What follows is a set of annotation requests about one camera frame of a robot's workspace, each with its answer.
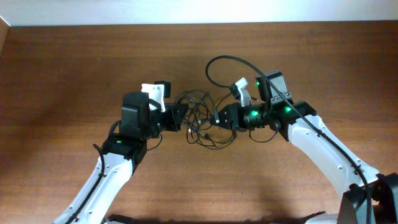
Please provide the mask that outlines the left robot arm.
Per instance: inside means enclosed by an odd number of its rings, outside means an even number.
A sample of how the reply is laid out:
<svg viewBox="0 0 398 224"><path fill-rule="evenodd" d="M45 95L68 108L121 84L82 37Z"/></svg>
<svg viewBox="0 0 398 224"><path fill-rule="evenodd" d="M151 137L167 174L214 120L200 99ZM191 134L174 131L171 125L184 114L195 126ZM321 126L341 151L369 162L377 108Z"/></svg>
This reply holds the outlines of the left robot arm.
<svg viewBox="0 0 398 224"><path fill-rule="evenodd" d="M163 131L177 132L188 111L186 103L161 105L148 93L124 95L121 119L109 129L93 172L68 208L54 223L102 223L123 185L143 160L147 142Z"/></svg>

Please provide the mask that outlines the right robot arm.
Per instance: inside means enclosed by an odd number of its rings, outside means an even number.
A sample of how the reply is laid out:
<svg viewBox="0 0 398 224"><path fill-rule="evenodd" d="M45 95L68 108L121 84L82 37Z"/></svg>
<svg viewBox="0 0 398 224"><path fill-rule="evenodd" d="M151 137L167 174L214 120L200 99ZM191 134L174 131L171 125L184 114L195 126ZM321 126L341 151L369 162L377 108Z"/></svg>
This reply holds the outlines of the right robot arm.
<svg viewBox="0 0 398 224"><path fill-rule="evenodd" d="M397 174L381 174L352 153L306 102L294 103L283 74L256 78L261 104L251 103L242 78L230 86L238 102L225 106L212 124L233 131L269 126L303 151L331 182L341 200L337 214L318 212L302 223L397 223Z"/></svg>

